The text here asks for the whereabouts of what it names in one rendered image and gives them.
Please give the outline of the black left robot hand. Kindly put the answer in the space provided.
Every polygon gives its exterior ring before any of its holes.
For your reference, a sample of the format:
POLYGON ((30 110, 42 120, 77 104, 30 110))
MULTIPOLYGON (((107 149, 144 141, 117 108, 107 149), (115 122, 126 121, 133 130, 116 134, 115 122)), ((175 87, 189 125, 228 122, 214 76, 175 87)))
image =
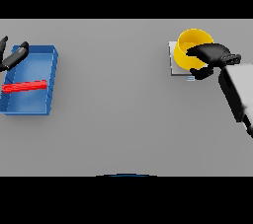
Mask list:
POLYGON ((10 56, 4 58, 3 55, 7 41, 7 36, 4 36, 2 39, 0 39, 0 72, 10 71, 22 60, 24 60, 29 54, 29 44, 24 41, 15 52, 13 52, 10 56))

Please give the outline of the yellow bowl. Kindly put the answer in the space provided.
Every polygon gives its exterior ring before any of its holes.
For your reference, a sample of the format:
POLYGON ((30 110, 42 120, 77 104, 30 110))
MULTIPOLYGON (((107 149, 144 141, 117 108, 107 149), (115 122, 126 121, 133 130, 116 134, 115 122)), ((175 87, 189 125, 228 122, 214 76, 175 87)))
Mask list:
POLYGON ((174 47, 174 60, 176 64, 184 70, 203 68, 205 64, 196 56, 188 56, 187 51, 189 48, 204 43, 213 43, 211 35, 207 32, 200 29, 187 29, 183 31, 179 35, 174 47))

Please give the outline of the pale square measuring scale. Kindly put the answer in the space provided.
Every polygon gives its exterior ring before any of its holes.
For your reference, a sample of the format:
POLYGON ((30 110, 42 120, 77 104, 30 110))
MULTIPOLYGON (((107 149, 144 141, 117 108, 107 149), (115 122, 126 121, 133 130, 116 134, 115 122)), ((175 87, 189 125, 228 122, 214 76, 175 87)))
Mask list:
POLYGON ((170 69, 172 76, 186 76, 189 81, 204 79, 209 75, 209 68, 205 66, 201 69, 191 68, 190 70, 184 70, 180 68, 174 60, 174 47, 176 41, 170 41, 168 43, 169 47, 169 58, 170 58, 170 69))

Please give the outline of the blue tray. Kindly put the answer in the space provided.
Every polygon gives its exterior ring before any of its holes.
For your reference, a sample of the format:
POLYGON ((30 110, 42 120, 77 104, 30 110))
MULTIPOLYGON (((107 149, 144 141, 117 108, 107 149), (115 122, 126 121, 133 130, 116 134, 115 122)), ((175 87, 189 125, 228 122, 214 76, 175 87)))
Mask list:
POLYGON ((5 115, 49 115, 58 52, 54 45, 31 45, 29 55, 5 73, 4 85, 46 80, 45 89, 4 94, 0 86, 0 113, 5 115))

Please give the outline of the red beaker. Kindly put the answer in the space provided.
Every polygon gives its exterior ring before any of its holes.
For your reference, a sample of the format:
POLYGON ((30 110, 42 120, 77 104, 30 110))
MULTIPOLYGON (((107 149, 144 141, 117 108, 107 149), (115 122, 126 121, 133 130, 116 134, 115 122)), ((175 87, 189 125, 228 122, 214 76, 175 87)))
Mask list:
POLYGON ((33 82, 18 82, 14 84, 3 84, 3 93, 13 93, 13 92, 27 92, 30 90, 43 90, 47 88, 46 80, 39 80, 33 82))

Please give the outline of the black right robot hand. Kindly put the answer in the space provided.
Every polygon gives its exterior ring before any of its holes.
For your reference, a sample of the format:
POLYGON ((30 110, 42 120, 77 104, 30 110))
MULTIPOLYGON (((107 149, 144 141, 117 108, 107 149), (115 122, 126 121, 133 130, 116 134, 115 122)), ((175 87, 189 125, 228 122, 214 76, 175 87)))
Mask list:
POLYGON ((213 69, 218 67, 222 69, 227 65, 236 65, 241 62, 240 54, 233 54, 230 50, 220 43, 204 43, 195 45, 187 49, 187 56, 197 57, 205 67, 197 69, 190 68, 191 74, 196 80, 204 80, 213 74, 213 69))

